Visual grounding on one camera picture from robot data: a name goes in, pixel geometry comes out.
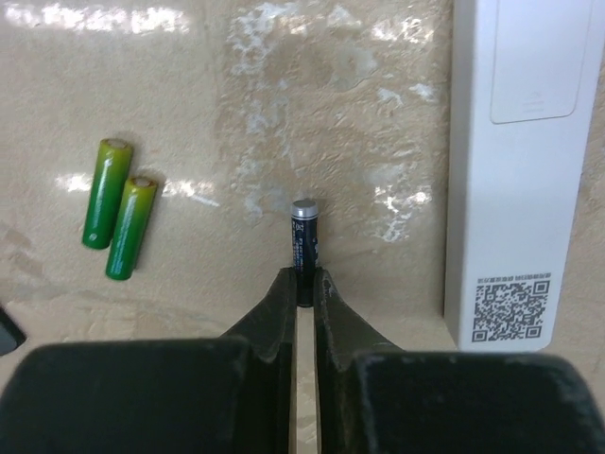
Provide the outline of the black battery cover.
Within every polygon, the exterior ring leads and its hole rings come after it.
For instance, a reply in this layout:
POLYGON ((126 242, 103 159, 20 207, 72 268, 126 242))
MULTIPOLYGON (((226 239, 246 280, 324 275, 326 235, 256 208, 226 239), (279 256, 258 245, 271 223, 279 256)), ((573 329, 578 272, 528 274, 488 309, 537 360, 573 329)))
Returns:
POLYGON ((19 348, 27 339, 21 327, 0 308, 0 356, 7 355, 19 348))

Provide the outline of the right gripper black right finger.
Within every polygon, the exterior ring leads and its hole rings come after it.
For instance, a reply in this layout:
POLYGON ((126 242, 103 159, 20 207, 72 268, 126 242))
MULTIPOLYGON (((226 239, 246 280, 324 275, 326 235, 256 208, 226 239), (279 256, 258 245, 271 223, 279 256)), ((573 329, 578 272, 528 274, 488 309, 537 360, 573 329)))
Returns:
POLYGON ((406 351, 314 280, 322 453, 600 453, 604 420, 562 358, 406 351))

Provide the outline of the dark blue battery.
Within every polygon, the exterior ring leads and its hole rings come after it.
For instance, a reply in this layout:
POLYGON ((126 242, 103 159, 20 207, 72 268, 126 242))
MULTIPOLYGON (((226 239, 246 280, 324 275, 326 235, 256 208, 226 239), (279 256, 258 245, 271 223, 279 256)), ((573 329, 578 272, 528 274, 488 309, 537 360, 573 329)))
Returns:
POLYGON ((294 201, 290 214, 297 305, 312 307, 314 279, 319 261, 318 204, 311 199, 294 201))

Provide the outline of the green battery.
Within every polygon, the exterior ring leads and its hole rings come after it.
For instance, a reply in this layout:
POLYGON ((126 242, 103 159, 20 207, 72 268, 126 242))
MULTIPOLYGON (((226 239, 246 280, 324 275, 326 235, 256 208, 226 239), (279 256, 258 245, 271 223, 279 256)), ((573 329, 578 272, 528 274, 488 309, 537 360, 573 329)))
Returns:
POLYGON ((90 249, 111 243, 132 155, 133 146, 122 139, 100 141, 82 234, 82 244, 90 249))
POLYGON ((110 279, 126 281, 132 276, 157 188, 157 182, 148 177, 126 180, 105 269, 110 279))

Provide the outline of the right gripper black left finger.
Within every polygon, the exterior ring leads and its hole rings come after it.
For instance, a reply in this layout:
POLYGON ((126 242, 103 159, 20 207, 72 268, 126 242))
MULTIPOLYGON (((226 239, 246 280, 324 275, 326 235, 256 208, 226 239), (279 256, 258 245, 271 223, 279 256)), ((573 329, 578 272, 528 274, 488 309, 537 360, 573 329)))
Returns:
POLYGON ((49 344, 1 396, 5 453, 286 453, 296 278, 216 338, 49 344))

